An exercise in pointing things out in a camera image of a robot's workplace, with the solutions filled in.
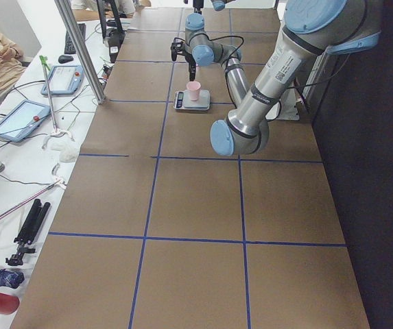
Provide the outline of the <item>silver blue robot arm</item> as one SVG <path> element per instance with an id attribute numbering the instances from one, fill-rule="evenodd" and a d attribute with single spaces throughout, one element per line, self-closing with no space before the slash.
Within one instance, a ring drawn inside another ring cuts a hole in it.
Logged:
<path id="1" fill-rule="evenodd" d="M 226 7 L 227 3 L 230 3 L 229 0 L 210 0 L 214 11 L 221 11 Z M 202 10 L 204 8 L 205 0 L 192 0 L 193 11 L 196 14 L 202 14 Z"/>
<path id="2" fill-rule="evenodd" d="M 221 156 L 253 154 L 269 138 L 267 113 L 279 102 L 301 66 L 322 53 L 350 54 L 373 48 L 381 33 L 382 1 L 288 1 L 274 53 L 253 84 L 248 84 L 238 50 L 208 38 L 203 1 L 186 18 L 184 52 L 190 63 L 219 63 L 230 83 L 236 108 L 211 126 L 211 145 Z"/>

